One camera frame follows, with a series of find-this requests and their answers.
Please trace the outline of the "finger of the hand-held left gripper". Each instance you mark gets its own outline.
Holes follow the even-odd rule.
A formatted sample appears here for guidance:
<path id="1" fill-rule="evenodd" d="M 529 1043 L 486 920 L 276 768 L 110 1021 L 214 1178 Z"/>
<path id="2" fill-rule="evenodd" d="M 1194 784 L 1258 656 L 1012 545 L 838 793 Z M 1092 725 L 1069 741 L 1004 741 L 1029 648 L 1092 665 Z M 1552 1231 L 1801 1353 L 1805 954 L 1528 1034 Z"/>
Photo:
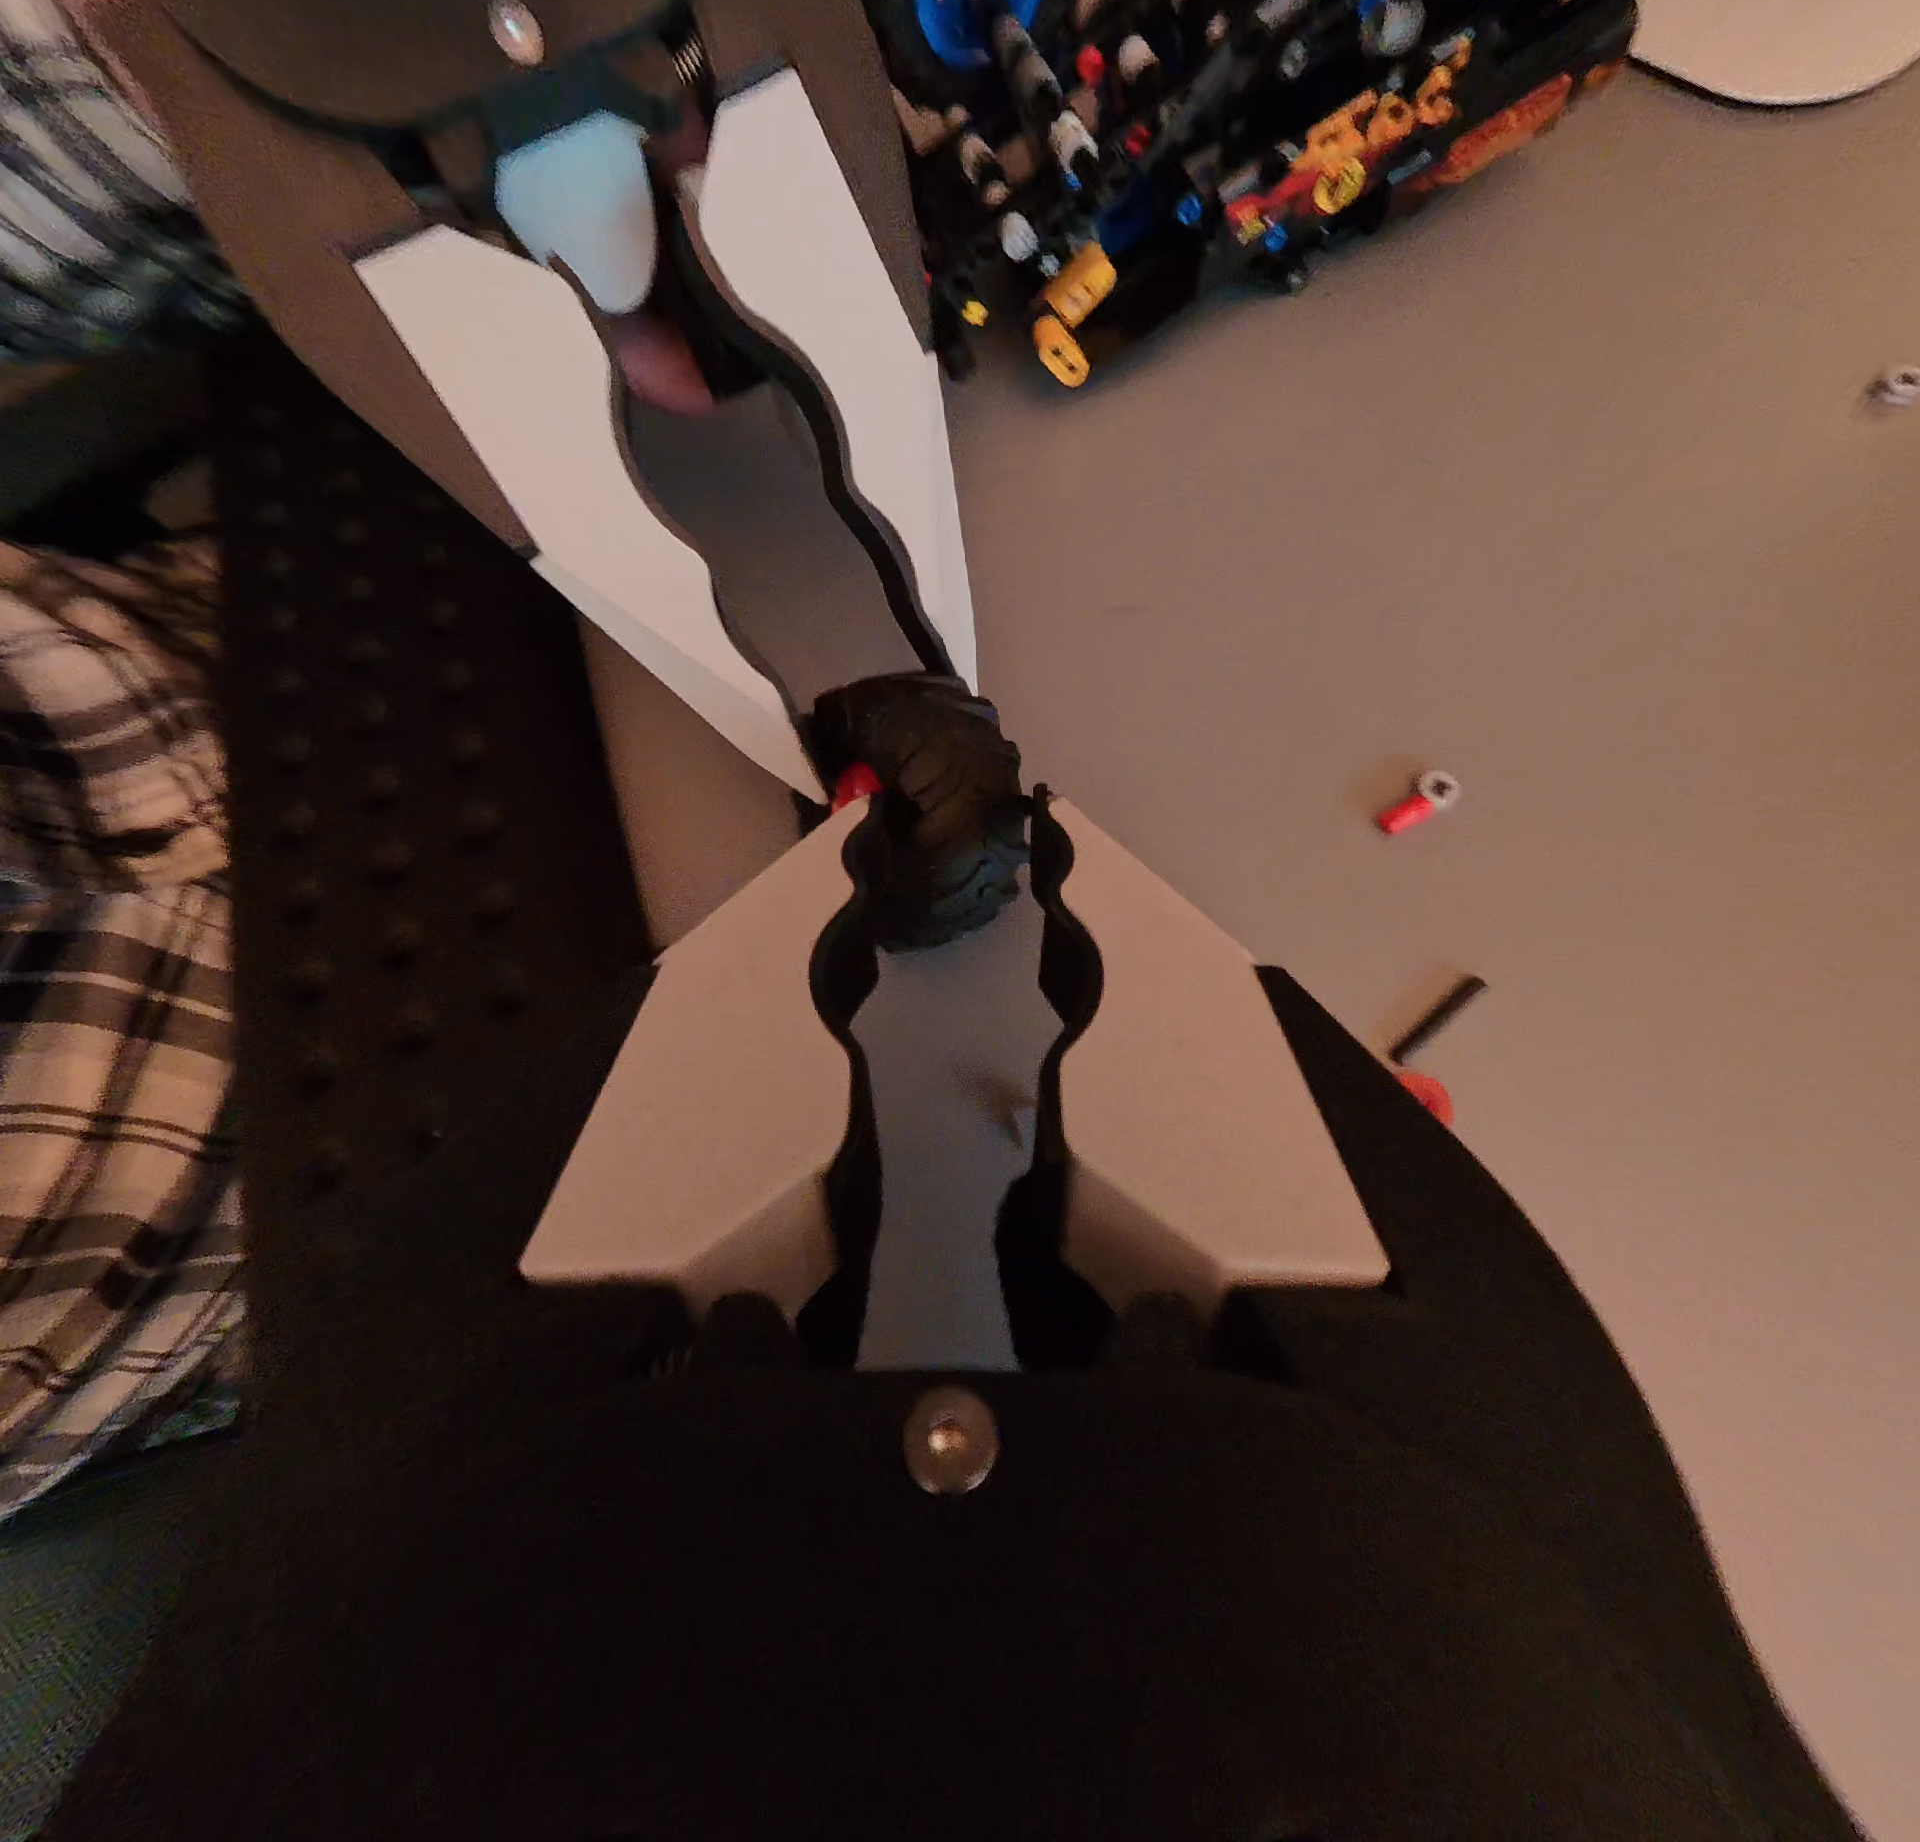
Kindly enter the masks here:
<path id="1" fill-rule="evenodd" d="M 535 571 L 736 750 L 826 800 L 780 685 L 736 642 L 708 561 L 632 462 L 597 297 L 636 312 L 660 265 L 640 127 L 592 111 L 510 150 L 495 188 L 534 254 L 434 223 L 361 254 L 361 285 L 522 521 Z"/>
<path id="2" fill-rule="evenodd" d="M 799 411 L 916 660 L 977 691 L 944 370 L 795 69 L 720 93 L 678 203 L 711 325 Z"/>

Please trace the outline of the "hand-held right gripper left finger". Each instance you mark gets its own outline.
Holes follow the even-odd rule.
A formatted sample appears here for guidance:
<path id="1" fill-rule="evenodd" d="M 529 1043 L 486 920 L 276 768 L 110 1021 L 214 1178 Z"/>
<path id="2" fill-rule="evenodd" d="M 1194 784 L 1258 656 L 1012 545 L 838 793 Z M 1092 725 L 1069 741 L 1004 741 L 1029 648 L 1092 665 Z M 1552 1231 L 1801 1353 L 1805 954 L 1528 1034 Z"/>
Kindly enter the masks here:
<path id="1" fill-rule="evenodd" d="M 882 1216 L 853 1037 L 882 877 L 883 814 L 852 800 L 665 950 L 518 1256 L 526 1282 L 636 1282 L 690 1320 L 766 1298 L 811 1360 L 852 1368 Z"/>

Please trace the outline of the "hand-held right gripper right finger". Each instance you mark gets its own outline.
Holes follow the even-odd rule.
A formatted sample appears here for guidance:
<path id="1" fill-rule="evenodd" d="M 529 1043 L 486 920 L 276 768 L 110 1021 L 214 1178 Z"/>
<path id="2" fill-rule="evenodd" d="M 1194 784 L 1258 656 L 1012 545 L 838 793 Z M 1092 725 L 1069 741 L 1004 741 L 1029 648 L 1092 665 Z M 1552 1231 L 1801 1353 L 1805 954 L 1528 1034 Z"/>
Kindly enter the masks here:
<path id="1" fill-rule="evenodd" d="M 1388 1255 L 1254 954 L 1048 790 L 1029 889 L 1058 1029 L 996 1216 L 1018 1368 L 1092 1368 L 1138 1303 L 1208 1334 L 1248 1292 L 1383 1284 Z"/>

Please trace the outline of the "Lego monster truck model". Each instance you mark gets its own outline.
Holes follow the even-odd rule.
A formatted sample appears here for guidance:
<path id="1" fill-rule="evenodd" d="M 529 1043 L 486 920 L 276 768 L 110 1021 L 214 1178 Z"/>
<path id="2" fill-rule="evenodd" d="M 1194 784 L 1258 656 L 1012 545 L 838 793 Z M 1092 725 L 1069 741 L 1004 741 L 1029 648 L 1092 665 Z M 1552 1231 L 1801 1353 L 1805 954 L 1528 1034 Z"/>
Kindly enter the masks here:
<path id="1" fill-rule="evenodd" d="M 988 323 L 1018 322 L 1063 389 L 1210 293 L 1302 293 L 1321 257 L 1608 88 L 1639 16 L 1639 0 L 1079 0 L 1043 53 L 1005 0 L 972 1 L 996 74 L 942 106 L 897 88 L 933 344 L 962 379 Z"/>

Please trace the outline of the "grey desk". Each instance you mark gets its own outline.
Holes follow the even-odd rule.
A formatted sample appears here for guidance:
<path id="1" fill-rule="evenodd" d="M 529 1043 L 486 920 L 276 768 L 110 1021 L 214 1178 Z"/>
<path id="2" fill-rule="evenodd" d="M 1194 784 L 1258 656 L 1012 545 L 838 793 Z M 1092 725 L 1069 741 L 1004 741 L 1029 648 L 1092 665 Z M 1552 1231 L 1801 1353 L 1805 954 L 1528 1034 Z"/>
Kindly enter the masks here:
<path id="1" fill-rule="evenodd" d="M 1387 1051 L 1594 1300 L 1917 1837 L 1917 71 L 1627 73 L 1299 297 L 948 399 L 1027 771 Z M 1453 772 L 1455 808 L 1375 815 Z"/>

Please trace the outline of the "person's left hand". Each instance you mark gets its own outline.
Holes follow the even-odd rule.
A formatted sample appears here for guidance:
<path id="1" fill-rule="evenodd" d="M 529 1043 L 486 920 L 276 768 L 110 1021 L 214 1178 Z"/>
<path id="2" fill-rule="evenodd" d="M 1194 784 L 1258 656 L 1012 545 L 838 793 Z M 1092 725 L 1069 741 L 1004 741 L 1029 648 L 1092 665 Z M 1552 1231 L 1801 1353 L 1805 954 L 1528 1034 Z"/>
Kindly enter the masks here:
<path id="1" fill-rule="evenodd" d="M 627 389 L 643 406 L 681 417 L 713 411 L 708 374 L 674 318 L 652 309 L 613 317 L 607 341 Z"/>

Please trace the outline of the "short black toy rod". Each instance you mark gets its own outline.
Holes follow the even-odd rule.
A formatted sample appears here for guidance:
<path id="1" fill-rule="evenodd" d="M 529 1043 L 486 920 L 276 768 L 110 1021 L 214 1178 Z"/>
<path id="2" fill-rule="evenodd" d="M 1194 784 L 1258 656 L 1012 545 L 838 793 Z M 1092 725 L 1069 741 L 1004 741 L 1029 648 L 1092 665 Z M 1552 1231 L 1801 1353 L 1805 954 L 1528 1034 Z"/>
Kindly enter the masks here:
<path id="1" fill-rule="evenodd" d="M 1449 989 L 1437 998 L 1388 1049 L 1387 1059 L 1402 1068 L 1420 1056 L 1437 1039 L 1441 1039 L 1453 1021 L 1465 1013 L 1476 998 L 1488 992 L 1488 981 L 1478 974 L 1462 974 Z"/>

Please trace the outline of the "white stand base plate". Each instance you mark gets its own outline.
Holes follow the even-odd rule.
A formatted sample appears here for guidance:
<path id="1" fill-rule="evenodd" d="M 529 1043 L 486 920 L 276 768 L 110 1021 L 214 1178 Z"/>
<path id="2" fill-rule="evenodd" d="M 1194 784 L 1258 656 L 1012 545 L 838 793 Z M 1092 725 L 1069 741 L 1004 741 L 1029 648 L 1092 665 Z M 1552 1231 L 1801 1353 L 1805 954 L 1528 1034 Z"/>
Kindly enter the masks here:
<path id="1" fill-rule="evenodd" d="M 1733 105 L 1855 99 L 1919 60 L 1919 0 L 1639 0 L 1634 60 Z"/>

